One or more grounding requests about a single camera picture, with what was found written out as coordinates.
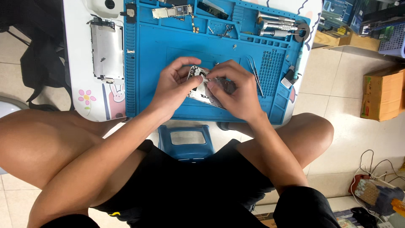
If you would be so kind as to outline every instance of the leg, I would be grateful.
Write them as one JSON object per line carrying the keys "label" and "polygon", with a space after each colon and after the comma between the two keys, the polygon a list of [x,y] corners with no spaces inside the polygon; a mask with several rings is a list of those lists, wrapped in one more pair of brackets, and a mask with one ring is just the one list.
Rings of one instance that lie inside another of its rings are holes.
{"label": "leg", "polygon": [[[228,127],[254,137],[252,130],[246,123],[230,123]],[[291,150],[301,167],[305,168],[330,146],[334,129],[326,119],[311,113],[302,113],[293,116],[286,125],[278,128],[276,132]],[[238,144],[237,150],[262,172],[264,164],[259,153],[256,152],[260,150],[260,146],[254,139]]]}
{"label": "leg", "polygon": [[[92,122],[76,111],[14,112],[0,119],[0,167],[42,189],[63,167],[101,143],[102,136],[121,121]],[[102,194],[113,195],[119,191],[143,156],[144,152],[136,150],[112,175]]]}

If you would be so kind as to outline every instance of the wooden shelf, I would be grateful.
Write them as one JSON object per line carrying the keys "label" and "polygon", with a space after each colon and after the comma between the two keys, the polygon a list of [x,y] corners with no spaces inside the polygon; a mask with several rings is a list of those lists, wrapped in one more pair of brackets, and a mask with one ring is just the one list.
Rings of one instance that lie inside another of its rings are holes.
{"label": "wooden shelf", "polygon": [[375,52],[378,51],[380,45],[379,40],[372,39],[370,37],[360,37],[354,32],[352,32],[348,37],[334,38],[332,36],[317,31],[313,42],[324,45],[318,48],[330,49],[334,47],[351,46]]}

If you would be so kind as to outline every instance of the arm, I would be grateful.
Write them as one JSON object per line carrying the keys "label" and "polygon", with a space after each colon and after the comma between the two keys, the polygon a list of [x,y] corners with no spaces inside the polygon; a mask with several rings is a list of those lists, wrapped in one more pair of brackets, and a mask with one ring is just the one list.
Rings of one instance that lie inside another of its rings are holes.
{"label": "arm", "polygon": [[153,130],[170,119],[190,90],[202,82],[201,76],[185,81],[190,67],[182,67],[200,63],[194,57],[180,57],[166,67],[151,104],[143,112],[78,156],[45,186],[31,209],[28,227],[39,227],[65,215],[87,215],[115,169]]}
{"label": "arm", "polygon": [[237,89],[229,95],[215,81],[208,88],[222,105],[235,117],[245,120],[252,128],[255,140],[262,147],[265,175],[274,184],[280,195],[289,186],[308,186],[301,166],[291,151],[271,126],[262,111],[257,97],[254,75],[233,60],[219,64],[207,76],[209,79],[227,77],[234,81]]}

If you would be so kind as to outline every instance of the person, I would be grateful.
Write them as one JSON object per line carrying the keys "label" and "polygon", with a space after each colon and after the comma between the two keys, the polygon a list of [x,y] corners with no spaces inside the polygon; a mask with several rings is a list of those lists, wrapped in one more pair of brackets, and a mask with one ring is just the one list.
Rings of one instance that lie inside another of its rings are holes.
{"label": "person", "polygon": [[[277,227],[339,227],[326,198],[308,187],[303,168],[331,144],[333,126],[299,114],[274,130],[262,111],[254,76],[233,60],[215,66],[208,88],[235,117],[229,123],[254,139],[231,140],[198,163],[173,159],[145,140],[169,120],[202,77],[187,80],[198,65],[180,57],[164,68],[150,105],[111,136],[121,120],[92,122],[77,112],[22,110],[0,119],[0,167],[40,189],[29,228],[98,227],[89,207],[130,227],[265,227],[250,212],[277,190]],[[226,77],[229,95],[216,82]]]}

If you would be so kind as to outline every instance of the white table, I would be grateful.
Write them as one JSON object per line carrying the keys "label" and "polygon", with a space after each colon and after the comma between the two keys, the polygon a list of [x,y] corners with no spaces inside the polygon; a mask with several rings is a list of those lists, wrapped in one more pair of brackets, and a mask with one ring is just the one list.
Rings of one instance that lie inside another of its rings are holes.
{"label": "white table", "polygon": [[[93,62],[91,53],[91,34],[86,24],[93,19],[90,14],[101,18],[107,15],[98,13],[97,8],[105,7],[104,0],[64,0],[64,14],[66,25],[66,39],[69,54],[70,79],[72,84],[73,104],[77,112],[91,121],[107,121],[115,119],[117,113],[125,116],[124,86],[108,85],[97,82],[93,77]],[[298,73],[302,76],[294,84],[288,102],[283,124],[292,116],[295,100],[301,86],[309,53],[318,27],[322,11],[321,0],[251,0],[252,2],[283,11],[299,14],[311,19],[311,34],[305,41],[301,66]],[[115,8],[111,10],[110,17],[116,25],[122,26],[124,17],[119,12],[124,11],[123,1],[116,0]]]}

